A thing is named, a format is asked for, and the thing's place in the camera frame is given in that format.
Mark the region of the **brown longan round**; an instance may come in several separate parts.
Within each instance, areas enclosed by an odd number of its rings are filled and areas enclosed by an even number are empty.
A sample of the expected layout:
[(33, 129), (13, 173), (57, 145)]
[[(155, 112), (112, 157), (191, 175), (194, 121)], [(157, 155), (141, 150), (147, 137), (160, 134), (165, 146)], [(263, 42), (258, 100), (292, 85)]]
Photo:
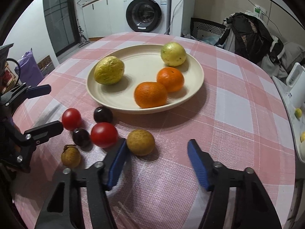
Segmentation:
[(147, 130), (133, 130), (127, 137), (127, 146), (136, 156), (149, 155), (155, 149), (155, 145), (153, 135)]

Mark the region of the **dark plum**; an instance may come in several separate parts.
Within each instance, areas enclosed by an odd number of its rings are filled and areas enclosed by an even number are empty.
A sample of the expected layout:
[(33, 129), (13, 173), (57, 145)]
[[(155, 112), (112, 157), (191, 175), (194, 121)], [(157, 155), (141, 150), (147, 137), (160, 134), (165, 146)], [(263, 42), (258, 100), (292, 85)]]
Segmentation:
[(91, 143), (89, 133), (83, 128), (76, 128), (72, 132), (72, 139), (75, 145), (87, 147)]
[(99, 106), (94, 110), (94, 120), (96, 123), (112, 123), (113, 113), (109, 108)]

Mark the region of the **brown longan with stem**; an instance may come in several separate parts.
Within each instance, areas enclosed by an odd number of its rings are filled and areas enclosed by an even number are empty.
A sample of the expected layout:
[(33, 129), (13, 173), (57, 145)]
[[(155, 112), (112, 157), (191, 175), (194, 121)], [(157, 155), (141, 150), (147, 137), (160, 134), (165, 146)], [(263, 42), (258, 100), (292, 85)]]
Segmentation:
[(81, 162), (81, 154), (75, 145), (65, 145), (61, 160), (64, 166), (74, 169)]

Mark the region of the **white kitchen cabinets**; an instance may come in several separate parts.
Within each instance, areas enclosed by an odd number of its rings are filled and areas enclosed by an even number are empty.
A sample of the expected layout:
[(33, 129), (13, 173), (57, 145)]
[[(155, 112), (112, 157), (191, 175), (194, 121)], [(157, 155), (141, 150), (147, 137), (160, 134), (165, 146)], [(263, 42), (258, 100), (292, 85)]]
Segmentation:
[(123, 0), (98, 0), (83, 7), (89, 38), (106, 37), (125, 31)]

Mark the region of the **black patterned basket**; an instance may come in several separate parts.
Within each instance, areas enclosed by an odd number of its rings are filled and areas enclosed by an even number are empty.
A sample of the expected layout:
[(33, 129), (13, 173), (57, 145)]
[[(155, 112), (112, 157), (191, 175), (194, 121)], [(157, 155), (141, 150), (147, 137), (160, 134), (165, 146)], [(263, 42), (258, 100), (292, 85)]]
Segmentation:
[(206, 44), (215, 45), (225, 30), (226, 27), (220, 23), (200, 18), (191, 18), (191, 38)]

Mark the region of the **smooth green-yellow passion fruit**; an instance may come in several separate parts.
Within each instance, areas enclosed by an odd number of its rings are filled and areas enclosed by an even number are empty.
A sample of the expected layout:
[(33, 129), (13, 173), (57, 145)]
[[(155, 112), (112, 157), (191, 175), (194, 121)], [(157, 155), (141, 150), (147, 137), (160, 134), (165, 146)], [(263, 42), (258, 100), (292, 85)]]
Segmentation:
[(180, 44), (169, 42), (162, 46), (161, 58), (168, 66), (177, 67), (186, 61), (187, 53)]

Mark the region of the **cream round plate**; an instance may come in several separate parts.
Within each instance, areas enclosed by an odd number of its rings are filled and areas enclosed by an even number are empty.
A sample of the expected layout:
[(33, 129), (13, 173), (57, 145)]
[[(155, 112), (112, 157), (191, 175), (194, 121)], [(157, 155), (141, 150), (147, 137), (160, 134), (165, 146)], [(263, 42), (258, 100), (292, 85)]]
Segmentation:
[(114, 111), (127, 114), (152, 114), (173, 109), (191, 99), (204, 83), (204, 71), (200, 63), (187, 54), (186, 61), (177, 69), (184, 75), (183, 88), (169, 94), (166, 105), (156, 108), (140, 108), (134, 100), (134, 90), (142, 82), (156, 81), (157, 73), (166, 65), (161, 59), (160, 44), (143, 44), (126, 47), (110, 53), (122, 60), (125, 72), (122, 79), (114, 85), (102, 85), (94, 79), (94, 69), (87, 76), (88, 94), (99, 104)]

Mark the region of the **small yellow lime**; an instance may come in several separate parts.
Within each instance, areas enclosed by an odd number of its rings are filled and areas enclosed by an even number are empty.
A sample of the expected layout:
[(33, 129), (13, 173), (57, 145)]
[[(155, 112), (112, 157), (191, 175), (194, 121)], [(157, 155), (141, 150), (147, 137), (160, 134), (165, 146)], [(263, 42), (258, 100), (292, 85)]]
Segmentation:
[(300, 141), (303, 142), (305, 141), (305, 132), (302, 132), (300, 135)]

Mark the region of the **black jacket on chair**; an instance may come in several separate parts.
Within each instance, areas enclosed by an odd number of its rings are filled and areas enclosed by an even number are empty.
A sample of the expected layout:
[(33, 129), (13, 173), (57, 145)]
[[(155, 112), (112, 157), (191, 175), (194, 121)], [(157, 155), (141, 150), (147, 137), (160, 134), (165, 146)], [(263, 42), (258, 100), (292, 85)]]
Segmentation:
[(259, 64), (265, 56), (274, 64), (280, 64), (284, 54), (284, 44), (271, 34), (267, 25), (258, 17), (236, 12), (223, 21), (225, 31), (216, 43), (254, 64)]

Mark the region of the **white washing machine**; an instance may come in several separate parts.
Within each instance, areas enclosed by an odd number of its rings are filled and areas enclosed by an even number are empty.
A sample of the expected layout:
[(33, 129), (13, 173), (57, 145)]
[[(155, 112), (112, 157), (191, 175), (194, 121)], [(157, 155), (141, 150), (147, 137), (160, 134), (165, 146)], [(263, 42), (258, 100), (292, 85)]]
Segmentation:
[(123, 0), (125, 31), (168, 34), (171, 0)]

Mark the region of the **red cherry tomato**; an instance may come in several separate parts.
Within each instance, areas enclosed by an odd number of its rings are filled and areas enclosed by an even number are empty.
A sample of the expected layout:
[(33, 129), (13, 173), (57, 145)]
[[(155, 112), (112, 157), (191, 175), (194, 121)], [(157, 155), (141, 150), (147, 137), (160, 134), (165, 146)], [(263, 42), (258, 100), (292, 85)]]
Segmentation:
[(82, 126), (80, 112), (75, 108), (69, 108), (62, 115), (62, 124), (68, 131), (73, 131)]
[(101, 148), (114, 145), (118, 138), (117, 129), (111, 123), (97, 123), (91, 130), (91, 141)]

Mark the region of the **wrinkled yellow passion fruit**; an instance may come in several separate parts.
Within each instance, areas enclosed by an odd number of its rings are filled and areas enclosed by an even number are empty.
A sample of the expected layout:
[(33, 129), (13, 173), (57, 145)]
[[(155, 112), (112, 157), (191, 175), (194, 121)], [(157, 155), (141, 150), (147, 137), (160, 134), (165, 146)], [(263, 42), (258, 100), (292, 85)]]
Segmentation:
[(94, 79), (102, 85), (118, 83), (125, 72), (125, 64), (116, 56), (107, 56), (98, 61), (94, 69)]

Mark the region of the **pink checked tablecloth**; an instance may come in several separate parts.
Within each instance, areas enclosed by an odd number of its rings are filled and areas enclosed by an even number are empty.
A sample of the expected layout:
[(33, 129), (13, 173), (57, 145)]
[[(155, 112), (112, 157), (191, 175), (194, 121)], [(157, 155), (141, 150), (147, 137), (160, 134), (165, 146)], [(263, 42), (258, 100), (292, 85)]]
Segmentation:
[(157, 150), (132, 157), (118, 185), (109, 192), (119, 228), (197, 228), (209, 194), (198, 184), (187, 155), (195, 139), (203, 151), (228, 168), (255, 170), (281, 224), (290, 211), (295, 184), (295, 153), (290, 123), (271, 78), (257, 65), (198, 41), (151, 33), (119, 33), (96, 41), (57, 67), (44, 82), (49, 95), (27, 100), (14, 115), (25, 131), (58, 120), (67, 108), (80, 111), (85, 127), (94, 125), (97, 103), (86, 91), (91, 67), (104, 56), (140, 44), (175, 41), (202, 65), (202, 88), (186, 103), (148, 115), (115, 114), (120, 136), (150, 131)]

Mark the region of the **black glass door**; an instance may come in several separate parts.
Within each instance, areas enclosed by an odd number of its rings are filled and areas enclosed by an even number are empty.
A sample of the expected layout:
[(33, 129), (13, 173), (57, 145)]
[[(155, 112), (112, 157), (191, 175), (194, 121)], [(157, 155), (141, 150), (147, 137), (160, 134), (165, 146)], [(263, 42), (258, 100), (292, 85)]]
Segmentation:
[(56, 56), (79, 43), (74, 0), (42, 0), (47, 32)]

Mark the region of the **orange mandarin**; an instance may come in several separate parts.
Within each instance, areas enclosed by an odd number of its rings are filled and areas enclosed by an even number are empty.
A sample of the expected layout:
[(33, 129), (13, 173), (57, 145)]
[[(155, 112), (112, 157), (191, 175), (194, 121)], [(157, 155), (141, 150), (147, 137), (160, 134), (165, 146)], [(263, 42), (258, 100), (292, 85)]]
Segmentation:
[(135, 102), (143, 109), (166, 105), (167, 98), (166, 88), (158, 82), (143, 82), (134, 90)]
[(168, 93), (178, 92), (184, 86), (184, 76), (176, 68), (165, 67), (157, 74), (157, 82), (162, 84)]

